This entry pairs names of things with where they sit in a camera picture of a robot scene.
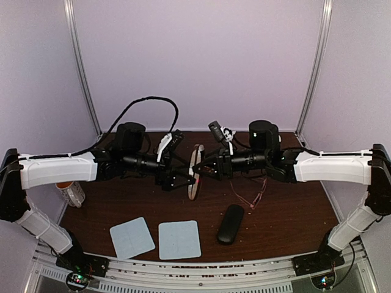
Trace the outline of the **tan glasses case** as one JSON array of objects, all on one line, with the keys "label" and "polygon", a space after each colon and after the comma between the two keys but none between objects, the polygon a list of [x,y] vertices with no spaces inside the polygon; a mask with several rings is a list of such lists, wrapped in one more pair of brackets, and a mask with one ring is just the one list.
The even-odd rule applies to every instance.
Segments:
[{"label": "tan glasses case", "polygon": [[201,163],[204,151],[205,149],[202,144],[195,144],[193,147],[193,152],[191,154],[188,171],[189,175],[194,179],[194,183],[188,186],[188,198],[191,201],[194,201],[196,199],[200,187],[200,175],[193,170],[193,167]]}]

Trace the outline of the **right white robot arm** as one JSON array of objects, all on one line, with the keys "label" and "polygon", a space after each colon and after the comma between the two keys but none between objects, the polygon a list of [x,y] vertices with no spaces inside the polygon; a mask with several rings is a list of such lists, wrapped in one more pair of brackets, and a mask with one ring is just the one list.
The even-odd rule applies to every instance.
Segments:
[{"label": "right white robot arm", "polygon": [[277,125],[255,120],[249,124],[249,147],[236,151],[232,146],[234,131],[217,121],[208,127],[223,147],[206,156],[192,157],[191,175],[221,180],[225,176],[232,178],[235,172],[263,170],[266,176],[283,183],[339,181],[367,187],[367,196],[359,207],[325,235],[313,256],[317,269],[328,268],[353,239],[390,215],[390,158],[381,144],[348,153],[317,152],[304,147],[283,150]]}]

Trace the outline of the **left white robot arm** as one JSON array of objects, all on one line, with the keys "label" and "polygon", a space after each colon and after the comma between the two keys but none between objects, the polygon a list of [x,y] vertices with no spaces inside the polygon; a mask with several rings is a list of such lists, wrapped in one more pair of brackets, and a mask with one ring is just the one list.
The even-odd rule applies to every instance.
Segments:
[{"label": "left white robot arm", "polygon": [[76,156],[22,157],[15,148],[7,150],[1,165],[1,220],[15,222],[46,242],[69,269],[84,270],[89,260],[77,239],[28,203],[26,190],[54,183],[107,181],[128,172],[154,176],[156,185],[165,191],[177,189],[178,178],[184,179],[183,186],[196,183],[180,167],[171,165],[174,151],[183,139],[180,131],[166,134],[157,154],[142,153],[144,138],[145,126],[128,122],[118,126],[114,139],[104,148],[93,148]]}]

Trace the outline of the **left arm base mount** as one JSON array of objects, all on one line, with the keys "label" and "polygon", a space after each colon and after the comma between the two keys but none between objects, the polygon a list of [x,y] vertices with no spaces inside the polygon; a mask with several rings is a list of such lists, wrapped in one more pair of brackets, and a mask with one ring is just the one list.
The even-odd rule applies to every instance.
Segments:
[{"label": "left arm base mount", "polygon": [[51,253],[56,257],[56,266],[68,269],[65,284],[72,292],[85,290],[95,277],[105,277],[109,265],[108,258],[88,255],[84,252],[75,235],[69,232],[72,246],[63,254],[53,248]]}]

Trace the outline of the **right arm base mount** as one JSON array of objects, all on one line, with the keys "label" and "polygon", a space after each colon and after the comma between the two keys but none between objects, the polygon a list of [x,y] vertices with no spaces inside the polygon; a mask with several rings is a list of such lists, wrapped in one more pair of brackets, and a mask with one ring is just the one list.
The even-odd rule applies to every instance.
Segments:
[{"label": "right arm base mount", "polygon": [[323,292],[331,291],[342,284],[352,271],[356,260],[356,252],[352,243],[348,246],[353,253],[348,270],[342,277],[338,277],[335,269],[345,263],[342,251],[337,251],[328,245],[329,230],[323,237],[318,250],[307,255],[295,256],[292,259],[293,268],[297,277],[311,275],[311,281],[315,288]]}]

